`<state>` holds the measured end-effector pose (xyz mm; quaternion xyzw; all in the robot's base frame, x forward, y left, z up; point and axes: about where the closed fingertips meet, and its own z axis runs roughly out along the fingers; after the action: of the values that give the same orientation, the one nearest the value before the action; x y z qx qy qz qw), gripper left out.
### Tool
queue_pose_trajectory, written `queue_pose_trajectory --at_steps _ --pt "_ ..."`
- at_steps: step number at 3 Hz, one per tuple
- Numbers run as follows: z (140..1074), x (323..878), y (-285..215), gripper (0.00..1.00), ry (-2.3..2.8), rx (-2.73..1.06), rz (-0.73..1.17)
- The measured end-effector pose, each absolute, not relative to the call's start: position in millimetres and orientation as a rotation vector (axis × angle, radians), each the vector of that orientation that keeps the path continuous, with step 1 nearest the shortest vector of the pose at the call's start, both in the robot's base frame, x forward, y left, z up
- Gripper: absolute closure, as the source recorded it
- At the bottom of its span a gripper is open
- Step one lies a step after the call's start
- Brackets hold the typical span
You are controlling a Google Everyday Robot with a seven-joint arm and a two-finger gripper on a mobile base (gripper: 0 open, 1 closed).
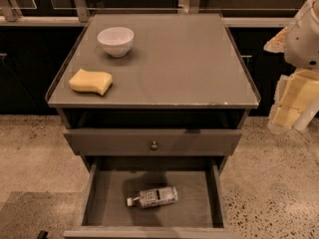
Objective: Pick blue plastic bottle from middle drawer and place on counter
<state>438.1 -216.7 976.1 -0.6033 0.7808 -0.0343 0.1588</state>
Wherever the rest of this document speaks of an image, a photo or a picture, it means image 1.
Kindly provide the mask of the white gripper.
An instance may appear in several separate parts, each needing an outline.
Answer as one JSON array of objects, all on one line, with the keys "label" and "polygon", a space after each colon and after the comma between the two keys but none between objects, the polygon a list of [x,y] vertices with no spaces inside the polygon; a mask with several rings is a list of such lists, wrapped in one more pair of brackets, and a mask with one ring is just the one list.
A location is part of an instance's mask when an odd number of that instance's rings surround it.
[{"label": "white gripper", "polygon": [[[283,53],[287,28],[280,30],[266,42],[263,49],[270,53]],[[282,134],[292,129],[300,115],[319,96],[319,73],[297,69],[289,77],[281,75],[276,85],[274,104],[268,117],[268,129]]]}]

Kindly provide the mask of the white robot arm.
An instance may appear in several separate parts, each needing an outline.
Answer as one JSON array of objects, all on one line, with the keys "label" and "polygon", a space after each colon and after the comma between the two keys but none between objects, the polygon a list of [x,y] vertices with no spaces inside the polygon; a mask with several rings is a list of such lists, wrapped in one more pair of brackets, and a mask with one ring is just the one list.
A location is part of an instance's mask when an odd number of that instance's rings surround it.
[{"label": "white robot arm", "polygon": [[269,130],[281,134],[305,129],[319,110],[319,0],[307,0],[264,50],[283,53],[285,61],[296,68],[290,76],[279,78]]}]

